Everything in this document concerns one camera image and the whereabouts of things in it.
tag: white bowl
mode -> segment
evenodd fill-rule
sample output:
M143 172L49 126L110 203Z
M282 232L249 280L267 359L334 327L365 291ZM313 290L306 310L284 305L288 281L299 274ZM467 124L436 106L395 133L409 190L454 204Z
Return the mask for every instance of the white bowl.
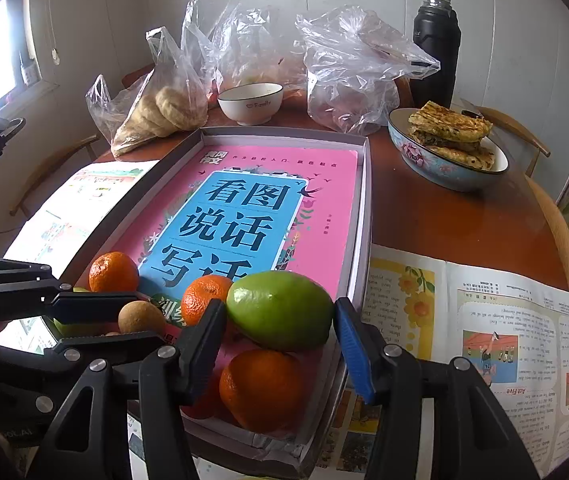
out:
M277 83L236 86L218 95L218 103L229 119L241 126L256 126L266 123L280 109L282 90Z

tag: blue gripper pad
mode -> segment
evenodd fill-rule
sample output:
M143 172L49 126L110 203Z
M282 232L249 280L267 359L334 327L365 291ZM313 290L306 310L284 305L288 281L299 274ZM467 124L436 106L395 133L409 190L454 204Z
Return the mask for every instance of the blue gripper pad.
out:
M368 338L368 335L360 322L359 315L346 298L339 298L335 302L333 328L356 392L362 396L364 402L372 403L375 389L371 361L363 342L363 338Z

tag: bread in plastic bag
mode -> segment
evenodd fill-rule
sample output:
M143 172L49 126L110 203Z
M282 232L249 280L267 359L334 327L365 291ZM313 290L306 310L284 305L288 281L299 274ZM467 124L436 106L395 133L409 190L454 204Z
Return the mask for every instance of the bread in plastic bag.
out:
M114 155L119 154L120 143L122 144L121 153L125 153L129 151L126 149L127 147L132 150L138 144L154 137L151 132L138 132L132 129L127 139L122 139L120 133L117 144L114 145L117 130L129 115L140 89L150 76L151 73L141 76L131 87L122 90L115 98L111 99L104 76L100 74L85 96L88 112L100 133L111 145Z
M372 10L343 6L315 20L298 15L309 71L307 110L319 124L367 135L399 106L394 79L440 70L429 56Z
M209 106L217 103L215 70L221 56L223 25L232 23L240 0L191 0L186 4L180 47L194 67Z
M250 83L279 81L281 56L272 31L276 12L239 9L220 28L219 92Z
M207 120L202 82L165 27L147 33L155 68L110 99L99 76L87 92L91 117L111 144L114 156L154 137L194 130Z

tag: wooden table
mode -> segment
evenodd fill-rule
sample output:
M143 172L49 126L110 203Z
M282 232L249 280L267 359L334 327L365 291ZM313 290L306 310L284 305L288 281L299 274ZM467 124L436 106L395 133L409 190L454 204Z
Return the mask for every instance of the wooden table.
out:
M207 126L236 125L219 108ZM266 126L326 130L305 110L281 109ZM161 159L186 134L157 139L119 160ZM523 174L509 171L475 193L437 186L402 160L386 128L369 136L373 165L373 243L459 264L509 270L567 290L555 241ZM114 160L110 152L96 162Z

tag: open textbook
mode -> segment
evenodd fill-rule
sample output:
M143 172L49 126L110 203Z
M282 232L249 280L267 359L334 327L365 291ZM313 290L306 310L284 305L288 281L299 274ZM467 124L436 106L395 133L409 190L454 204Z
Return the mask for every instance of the open textbook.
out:
M156 163L114 160L76 171L24 224L4 257L49 264L59 278L107 213Z
M420 359L468 358L541 476L569 456L569 292L502 270L372 245L362 320ZM367 406L350 386L311 480L366 471L381 408ZM424 401L422 428L417 477L429 478L431 399Z

